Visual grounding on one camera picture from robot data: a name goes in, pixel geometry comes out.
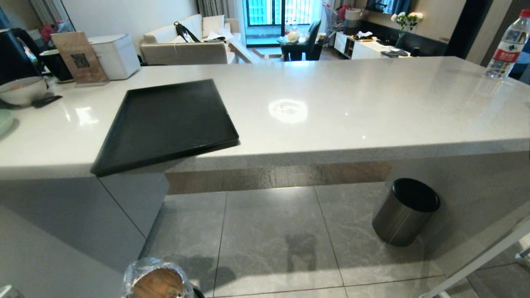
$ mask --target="black bag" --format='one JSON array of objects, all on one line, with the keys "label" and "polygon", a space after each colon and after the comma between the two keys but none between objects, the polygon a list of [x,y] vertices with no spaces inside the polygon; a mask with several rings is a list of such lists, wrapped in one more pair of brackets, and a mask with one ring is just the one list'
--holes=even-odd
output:
[{"label": "black bag", "polygon": [[188,30],[188,28],[184,27],[184,25],[182,25],[181,23],[179,22],[174,22],[173,25],[175,25],[175,28],[176,28],[176,34],[178,36],[182,36],[182,38],[186,41],[186,42],[189,42],[187,40],[187,37],[186,37],[186,34],[188,35],[188,37],[191,38],[191,40],[193,40],[194,42],[200,42],[200,40],[197,39],[197,37],[195,37],[195,35],[193,35],[193,33],[191,33],[190,30]]}]

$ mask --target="plastic water bottle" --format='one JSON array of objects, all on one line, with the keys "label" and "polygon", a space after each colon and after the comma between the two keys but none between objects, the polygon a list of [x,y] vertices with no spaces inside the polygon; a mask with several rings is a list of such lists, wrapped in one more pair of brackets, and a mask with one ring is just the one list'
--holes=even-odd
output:
[{"label": "plastic water bottle", "polygon": [[502,36],[486,70],[486,77],[506,78],[528,41],[528,37],[530,37],[530,10],[522,10],[519,19],[508,27]]}]

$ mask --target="plastic wrap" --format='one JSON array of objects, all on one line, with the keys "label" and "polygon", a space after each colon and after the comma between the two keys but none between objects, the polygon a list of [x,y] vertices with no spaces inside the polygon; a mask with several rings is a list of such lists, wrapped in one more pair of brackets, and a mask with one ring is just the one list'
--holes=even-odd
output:
[{"label": "plastic wrap", "polygon": [[157,269],[170,269],[178,273],[182,279],[184,288],[184,297],[182,298],[193,298],[195,294],[193,292],[193,285],[189,281],[186,273],[179,266],[171,263],[159,260],[156,258],[144,258],[133,262],[125,271],[122,285],[122,298],[129,297],[134,290],[134,285],[148,273]]}]

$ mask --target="black lid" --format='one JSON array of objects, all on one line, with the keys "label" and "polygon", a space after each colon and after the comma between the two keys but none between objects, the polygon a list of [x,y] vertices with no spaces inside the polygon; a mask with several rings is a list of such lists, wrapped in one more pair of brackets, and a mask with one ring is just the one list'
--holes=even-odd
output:
[{"label": "black lid", "polygon": [[418,212],[434,212],[440,208],[440,199],[426,184],[411,178],[397,179],[392,183],[392,191],[405,206]]}]

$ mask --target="trash can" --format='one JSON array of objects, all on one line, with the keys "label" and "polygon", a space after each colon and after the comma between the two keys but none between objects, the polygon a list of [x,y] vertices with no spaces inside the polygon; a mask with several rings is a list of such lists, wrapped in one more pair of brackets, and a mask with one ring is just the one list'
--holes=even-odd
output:
[{"label": "trash can", "polygon": [[372,227],[386,243],[408,246],[439,208],[440,199],[430,187],[410,178],[397,179],[374,216]]}]

